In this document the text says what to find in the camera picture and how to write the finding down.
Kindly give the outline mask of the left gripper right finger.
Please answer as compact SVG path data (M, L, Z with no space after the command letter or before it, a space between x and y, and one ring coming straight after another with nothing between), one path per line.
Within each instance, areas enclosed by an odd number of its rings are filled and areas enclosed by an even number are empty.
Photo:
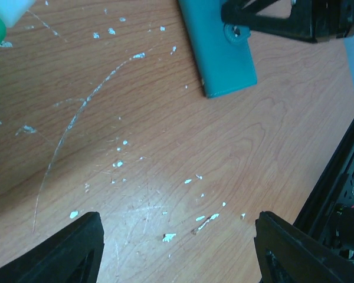
M354 282L354 264L273 212L255 221L261 282Z

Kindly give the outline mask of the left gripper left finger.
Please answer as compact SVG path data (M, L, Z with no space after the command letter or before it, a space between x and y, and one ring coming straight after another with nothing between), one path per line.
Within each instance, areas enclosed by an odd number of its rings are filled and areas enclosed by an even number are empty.
M104 249L98 212L87 212L0 267L0 282L96 282Z

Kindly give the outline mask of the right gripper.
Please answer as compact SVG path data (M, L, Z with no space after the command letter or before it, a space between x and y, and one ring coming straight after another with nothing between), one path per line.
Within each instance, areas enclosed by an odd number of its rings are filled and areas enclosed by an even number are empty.
M287 18L258 14L274 3L227 1L221 6L221 20L252 31L312 44L354 35L354 1L295 1Z

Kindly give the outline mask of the teal card holder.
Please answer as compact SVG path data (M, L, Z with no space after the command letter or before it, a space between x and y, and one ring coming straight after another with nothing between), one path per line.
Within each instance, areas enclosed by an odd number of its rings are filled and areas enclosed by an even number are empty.
M225 24L225 1L179 0L206 98L254 86L257 75L248 44L249 28Z

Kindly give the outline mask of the white bin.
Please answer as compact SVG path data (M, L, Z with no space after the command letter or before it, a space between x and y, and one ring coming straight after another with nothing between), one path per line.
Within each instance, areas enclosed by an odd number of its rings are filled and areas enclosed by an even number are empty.
M35 2L36 0L0 0L0 19L7 28L12 28Z

